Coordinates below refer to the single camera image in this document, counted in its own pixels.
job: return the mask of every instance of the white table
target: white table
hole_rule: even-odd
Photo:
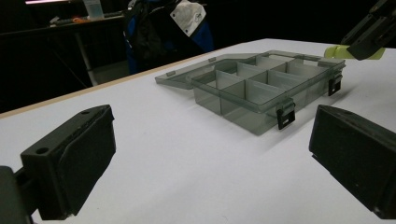
[[[34,142],[79,111],[109,104],[117,152],[79,214],[62,223],[396,223],[364,207],[308,149],[319,104],[396,131],[396,49],[378,61],[346,60],[339,92],[261,136],[197,105],[192,91],[154,79],[226,53],[322,56],[329,46],[263,39],[0,115],[0,164],[17,171]],[[33,218],[44,223],[37,212]]]

